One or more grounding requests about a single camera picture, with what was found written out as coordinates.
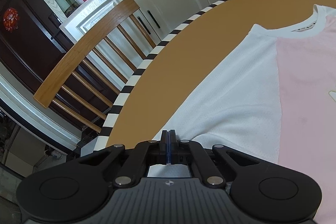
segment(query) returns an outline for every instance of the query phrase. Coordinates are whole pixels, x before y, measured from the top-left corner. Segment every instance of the black circular pad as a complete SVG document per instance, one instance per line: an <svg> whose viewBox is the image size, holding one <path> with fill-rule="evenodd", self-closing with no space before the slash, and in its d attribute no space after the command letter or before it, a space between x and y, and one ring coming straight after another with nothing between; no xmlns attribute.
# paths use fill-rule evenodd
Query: black circular pad
<svg viewBox="0 0 336 224"><path fill-rule="evenodd" d="M53 178L42 183L40 191L46 198L70 198L79 190L79 183L71 178Z"/></svg>
<svg viewBox="0 0 336 224"><path fill-rule="evenodd" d="M64 164L24 179L16 197L22 215L43 223L63 223L100 209L107 200L108 187L96 166Z"/></svg>
<svg viewBox="0 0 336 224"><path fill-rule="evenodd" d="M293 198L299 189L296 184L289 179L269 178L260 182L259 190L268 198L286 200Z"/></svg>
<svg viewBox="0 0 336 224"><path fill-rule="evenodd" d="M312 218L322 200L321 189L312 178L263 161L239 167L230 196L248 215L272 223Z"/></svg>

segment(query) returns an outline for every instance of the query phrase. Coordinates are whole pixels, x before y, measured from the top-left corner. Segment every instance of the glass vase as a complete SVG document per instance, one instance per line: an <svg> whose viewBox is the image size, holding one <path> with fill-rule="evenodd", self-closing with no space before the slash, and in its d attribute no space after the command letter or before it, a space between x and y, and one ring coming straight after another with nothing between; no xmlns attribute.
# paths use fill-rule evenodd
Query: glass vase
<svg viewBox="0 0 336 224"><path fill-rule="evenodd" d="M66 17L69 17L79 7L79 4L75 0L70 0L69 3L66 0L55 1Z"/></svg>

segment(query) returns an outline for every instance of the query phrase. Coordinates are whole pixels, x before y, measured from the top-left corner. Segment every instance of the logo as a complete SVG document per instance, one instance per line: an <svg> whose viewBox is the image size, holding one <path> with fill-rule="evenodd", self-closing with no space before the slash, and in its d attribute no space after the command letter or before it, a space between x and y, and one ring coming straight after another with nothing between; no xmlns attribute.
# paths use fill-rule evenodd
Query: logo
<svg viewBox="0 0 336 224"><path fill-rule="evenodd" d="M174 184L174 182L171 181L171 180L167 180L167 181L165 182L165 184L168 185L168 186L172 186L172 185Z"/></svg>

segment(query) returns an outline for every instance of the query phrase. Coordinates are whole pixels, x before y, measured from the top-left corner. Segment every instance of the wooden tabletop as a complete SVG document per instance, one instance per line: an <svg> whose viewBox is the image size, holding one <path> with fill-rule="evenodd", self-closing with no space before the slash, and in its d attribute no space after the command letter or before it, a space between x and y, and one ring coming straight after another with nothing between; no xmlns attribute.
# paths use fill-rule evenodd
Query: wooden tabletop
<svg viewBox="0 0 336 224"><path fill-rule="evenodd" d="M130 78L108 114L95 150L116 143L133 148L152 139L253 24L267 29L290 26L310 17L314 4L336 8L336 0L222 0L191 17Z"/></svg>

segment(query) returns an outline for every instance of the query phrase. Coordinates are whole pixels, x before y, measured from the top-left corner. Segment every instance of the white fabric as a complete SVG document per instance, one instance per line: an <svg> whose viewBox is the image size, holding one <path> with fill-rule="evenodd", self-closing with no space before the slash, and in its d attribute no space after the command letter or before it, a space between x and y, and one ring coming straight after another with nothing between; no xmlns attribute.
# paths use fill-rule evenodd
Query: white fabric
<svg viewBox="0 0 336 224"><path fill-rule="evenodd" d="M257 24L245 39L193 90L162 130L175 129L178 139L204 148L223 144L278 163L281 127L276 40L315 35L336 10L314 5L307 20L278 30ZM308 27L311 29L294 32ZM154 165L150 177L186 177L186 166Z"/></svg>

